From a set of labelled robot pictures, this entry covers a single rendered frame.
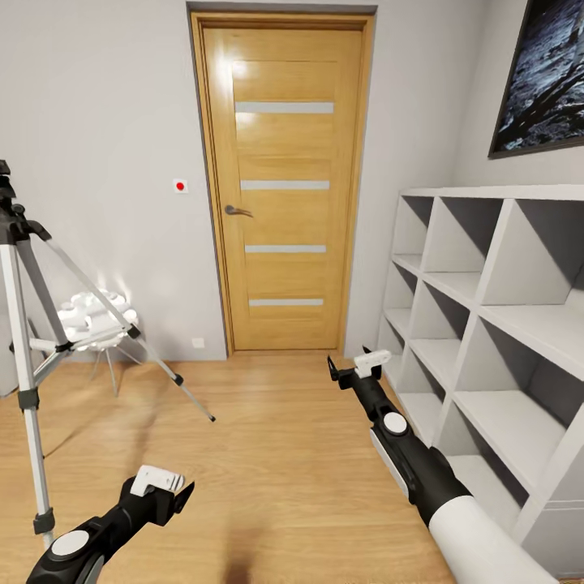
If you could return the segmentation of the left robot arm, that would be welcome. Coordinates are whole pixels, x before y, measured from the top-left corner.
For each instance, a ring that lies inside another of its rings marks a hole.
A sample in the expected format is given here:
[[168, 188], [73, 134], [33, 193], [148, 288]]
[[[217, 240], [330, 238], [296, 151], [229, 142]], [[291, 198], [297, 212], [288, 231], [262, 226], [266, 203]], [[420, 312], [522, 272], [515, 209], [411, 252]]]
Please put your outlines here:
[[93, 517], [55, 539], [26, 584], [96, 584], [102, 567], [147, 522], [164, 526], [180, 514], [195, 488], [183, 475], [142, 466], [122, 485], [119, 502], [104, 517]]

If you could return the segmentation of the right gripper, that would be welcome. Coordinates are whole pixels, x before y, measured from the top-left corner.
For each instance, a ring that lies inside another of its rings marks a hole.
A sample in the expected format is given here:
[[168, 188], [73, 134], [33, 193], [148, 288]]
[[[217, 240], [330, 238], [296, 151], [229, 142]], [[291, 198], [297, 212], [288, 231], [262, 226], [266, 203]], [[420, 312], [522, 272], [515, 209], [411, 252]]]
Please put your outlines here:
[[383, 390], [378, 381], [381, 379], [381, 366], [371, 367], [371, 376], [361, 379], [359, 374], [354, 370], [354, 367], [338, 371], [329, 356], [328, 364], [332, 380], [338, 382], [341, 390], [354, 389], [359, 401], [363, 399], [366, 393], [372, 390]]

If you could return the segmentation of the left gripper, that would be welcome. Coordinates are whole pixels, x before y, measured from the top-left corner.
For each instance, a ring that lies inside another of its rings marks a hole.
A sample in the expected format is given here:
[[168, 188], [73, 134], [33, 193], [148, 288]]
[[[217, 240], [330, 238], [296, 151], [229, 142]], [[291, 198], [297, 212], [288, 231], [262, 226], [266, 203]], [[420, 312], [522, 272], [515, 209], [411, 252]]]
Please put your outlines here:
[[152, 492], [135, 496], [131, 491], [135, 479], [127, 481], [122, 485], [120, 500], [114, 509], [121, 509], [129, 517], [131, 532], [128, 540], [131, 540], [147, 522], [164, 526], [174, 514], [180, 514], [195, 488], [193, 482], [176, 496], [174, 492], [159, 487], [154, 488]]

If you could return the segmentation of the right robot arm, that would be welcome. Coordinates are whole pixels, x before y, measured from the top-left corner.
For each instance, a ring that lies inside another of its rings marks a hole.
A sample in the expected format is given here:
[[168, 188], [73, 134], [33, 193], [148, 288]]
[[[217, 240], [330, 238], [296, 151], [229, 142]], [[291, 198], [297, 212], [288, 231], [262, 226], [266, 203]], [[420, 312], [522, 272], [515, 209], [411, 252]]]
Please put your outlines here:
[[444, 454], [428, 448], [379, 383], [389, 350], [354, 357], [332, 380], [354, 389], [371, 422], [370, 436], [407, 500], [416, 505], [457, 584], [559, 584], [473, 497]]

